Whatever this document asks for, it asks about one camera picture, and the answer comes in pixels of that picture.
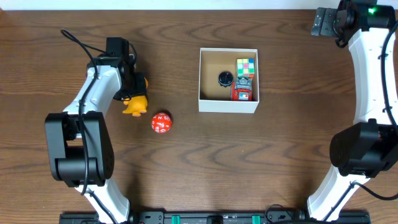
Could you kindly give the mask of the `orange dinosaur toy figure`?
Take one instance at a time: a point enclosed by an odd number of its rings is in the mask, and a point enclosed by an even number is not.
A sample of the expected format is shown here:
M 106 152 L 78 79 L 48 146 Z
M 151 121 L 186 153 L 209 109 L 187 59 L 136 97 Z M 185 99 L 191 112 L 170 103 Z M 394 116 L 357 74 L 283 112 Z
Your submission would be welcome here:
M 127 89 L 128 97 L 123 99 L 124 105 L 127 108 L 123 114 L 131 114 L 134 117 L 139 117 L 141 114 L 147 112 L 148 99 L 147 99 L 148 81 L 143 78 L 136 86 L 129 86 Z

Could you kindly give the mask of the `black round lens cap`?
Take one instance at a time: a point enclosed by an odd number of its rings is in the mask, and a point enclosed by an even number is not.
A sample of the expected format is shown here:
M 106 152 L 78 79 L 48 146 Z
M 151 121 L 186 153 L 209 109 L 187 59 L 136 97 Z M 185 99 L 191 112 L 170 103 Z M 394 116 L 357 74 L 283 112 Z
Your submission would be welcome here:
M 234 80 L 234 76 L 229 71 L 221 72 L 218 75 L 218 83 L 223 87 L 231 86 Z

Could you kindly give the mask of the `colourful puzzle cube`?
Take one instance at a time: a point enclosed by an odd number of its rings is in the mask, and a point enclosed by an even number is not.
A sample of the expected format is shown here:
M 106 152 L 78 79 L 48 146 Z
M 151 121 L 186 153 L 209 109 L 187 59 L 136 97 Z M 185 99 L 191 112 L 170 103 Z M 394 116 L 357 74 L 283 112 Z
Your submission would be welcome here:
M 238 58 L 236 60 L 236 73 L 239 79 L 251 80 L 255 75 L 255 64 L 253 58 Z

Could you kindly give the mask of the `red toy robot car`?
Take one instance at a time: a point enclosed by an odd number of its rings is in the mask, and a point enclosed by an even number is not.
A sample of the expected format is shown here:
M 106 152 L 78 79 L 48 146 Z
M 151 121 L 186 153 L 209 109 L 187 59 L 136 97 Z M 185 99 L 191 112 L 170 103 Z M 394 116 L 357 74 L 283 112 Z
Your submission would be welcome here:
M 232 101 L 252 101 L 252 80 L 236 78 L 231 87 Z

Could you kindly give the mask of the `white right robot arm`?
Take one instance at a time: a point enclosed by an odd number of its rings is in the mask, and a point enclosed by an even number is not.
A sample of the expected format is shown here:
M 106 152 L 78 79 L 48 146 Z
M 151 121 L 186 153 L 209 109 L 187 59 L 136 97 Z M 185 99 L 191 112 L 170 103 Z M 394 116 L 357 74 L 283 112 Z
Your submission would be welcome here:
M 331 140 L 331 167 L 307 199 L 310 222 L 366 222 L 366 215 L 345 213 L 344 205 L 397 162 L 396 30 L 394 8 L 376 1 L 341 0 L 335 9 L 317 9 L 312 34 L 333 37 L 351 54 L 356 111 L 353 125 Z

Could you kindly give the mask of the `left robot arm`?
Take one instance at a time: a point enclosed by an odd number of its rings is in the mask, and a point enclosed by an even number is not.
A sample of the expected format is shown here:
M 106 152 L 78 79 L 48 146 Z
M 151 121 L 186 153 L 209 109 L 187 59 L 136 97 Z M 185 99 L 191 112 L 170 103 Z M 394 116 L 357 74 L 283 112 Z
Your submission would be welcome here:
M 53 178 L 76 189 L 94 213 L 64 213 L 60 223 L 136 223 L 131 203 L 113 179 L 114 151 L 105 115 L 112 100 L 122 101 L 124 113 L 147 111 L 147 80 L 135 73 L 134 54 L 109 52 L 88 64 L 86 81 L 61 112 L 45 119 Z

